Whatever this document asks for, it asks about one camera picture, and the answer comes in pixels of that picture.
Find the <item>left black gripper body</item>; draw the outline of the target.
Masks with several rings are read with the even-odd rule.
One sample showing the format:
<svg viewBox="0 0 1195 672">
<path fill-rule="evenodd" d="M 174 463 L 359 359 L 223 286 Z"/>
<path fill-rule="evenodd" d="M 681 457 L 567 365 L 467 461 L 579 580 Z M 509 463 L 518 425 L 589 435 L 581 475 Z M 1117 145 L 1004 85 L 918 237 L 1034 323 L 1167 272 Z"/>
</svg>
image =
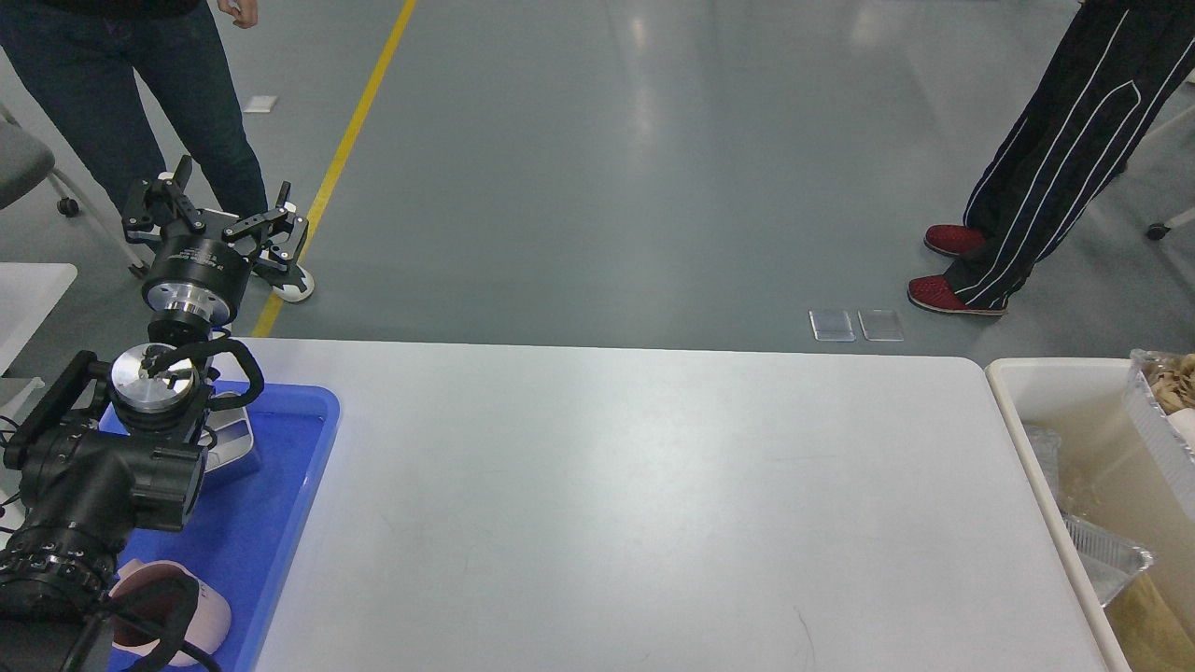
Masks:
<svg viewBox="0 0 1195 672">
<path fill-rule="evenodd" d="M 164 232 L 159 242 L 147 243 L 154 259 L 141 294 L 157 312 L 185 310 L 208 323 L 231 323 L 250 280 L 249 259 L 222 239 L 235 216 L 201 210 L 200 222 L 201 232 L 183 224 L 179 232 Z"/>
</svg>

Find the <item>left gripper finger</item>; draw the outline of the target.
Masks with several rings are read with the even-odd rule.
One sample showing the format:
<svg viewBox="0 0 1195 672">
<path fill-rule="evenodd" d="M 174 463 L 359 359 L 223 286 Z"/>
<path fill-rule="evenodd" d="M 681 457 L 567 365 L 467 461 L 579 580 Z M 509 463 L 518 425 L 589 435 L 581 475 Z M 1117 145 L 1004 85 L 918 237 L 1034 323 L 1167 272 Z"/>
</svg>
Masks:
<svg viewBox="0 0 1195 672">
<path fill-rule="evenodd" d="M 251 271 L 270 281 L 299 285 L 302 268 L 298 258 L 307 242 L 310 221 L 292 203 L 290 193 L 292 184 L 284 181 L 272 209 L 235 216 L 220 230 L 221 242 L 243 255 Z"/>
<path fill-rule="evenodd" d="M 192 169 L 191 155 L 183 155 L 174 171 L 133 183 L 122 208 L 125 242 L 163 245 L 174 237 L 206 234 L 200 210 L 185 195 Z"/>
</svg>

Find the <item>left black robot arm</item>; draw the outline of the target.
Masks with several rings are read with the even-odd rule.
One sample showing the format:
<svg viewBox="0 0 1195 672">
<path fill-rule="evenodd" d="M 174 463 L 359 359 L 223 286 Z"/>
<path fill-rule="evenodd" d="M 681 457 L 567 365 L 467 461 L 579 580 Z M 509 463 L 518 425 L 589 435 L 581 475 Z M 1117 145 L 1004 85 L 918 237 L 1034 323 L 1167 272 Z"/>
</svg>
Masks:
<svg viewBox="0 0 1195 672">
<path fill-rule="evenodd" d="M 165 578 L 114 595 L 117 562 L 135 530 L 176 532 L 195 511 L 215 442 L 212 413 L 263 392 L 261 366 L 220 331 L 235 319 L 251 273 L 286 273 L 307 218 L 283 183 L 253 216 L 200 209 L 185 195 L 192 161 L 131 187 L 127 242 L 154 250 L 142 297 L 148 341 L 111 364 L 81 350 L 8 438 L 4 465 L 22 479 L 22 527 L 1 562 L 5 671 L 103 671 L 114 621 L 152 639 L 136 671 L 161 671 L 185 653 L 198 607 L 194 578 Z"/>
</svg>

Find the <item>standing person's hand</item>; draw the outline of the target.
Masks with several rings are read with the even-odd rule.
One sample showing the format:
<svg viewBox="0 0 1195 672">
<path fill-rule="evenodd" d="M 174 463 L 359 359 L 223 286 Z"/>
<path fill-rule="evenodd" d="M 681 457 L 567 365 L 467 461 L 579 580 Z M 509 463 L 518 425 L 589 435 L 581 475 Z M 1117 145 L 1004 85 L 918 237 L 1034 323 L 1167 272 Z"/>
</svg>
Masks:
<svg viewBox="0 0 1195 672">
<path fill-rule="evenodd" d="M 257 0 L 217 0 L 217 10 L 232 18 L 235 28 L 249 30 L 261 22 Z"/>
</svg>

